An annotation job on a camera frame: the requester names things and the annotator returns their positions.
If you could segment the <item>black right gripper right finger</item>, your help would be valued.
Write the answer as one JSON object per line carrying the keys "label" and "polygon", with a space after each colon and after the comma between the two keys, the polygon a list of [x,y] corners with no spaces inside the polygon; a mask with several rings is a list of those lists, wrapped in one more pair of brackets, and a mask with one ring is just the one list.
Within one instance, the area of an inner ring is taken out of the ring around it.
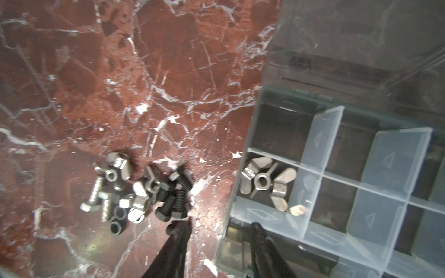
{"label": "black right gripper right finger", "polygon": [[250,248],[254,278],[297,278],[258,222],[250,227]]}

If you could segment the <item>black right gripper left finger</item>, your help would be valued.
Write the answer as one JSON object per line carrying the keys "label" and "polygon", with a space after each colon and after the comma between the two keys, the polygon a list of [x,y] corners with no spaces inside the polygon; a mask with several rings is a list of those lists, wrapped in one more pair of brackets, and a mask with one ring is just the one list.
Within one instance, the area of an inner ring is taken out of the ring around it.
{"label": "black right gripper left finger", "polygon": [[142,277],[183,278],[191,232],[190,219],[173,221],[169,224],[166,228],[169,238]]}

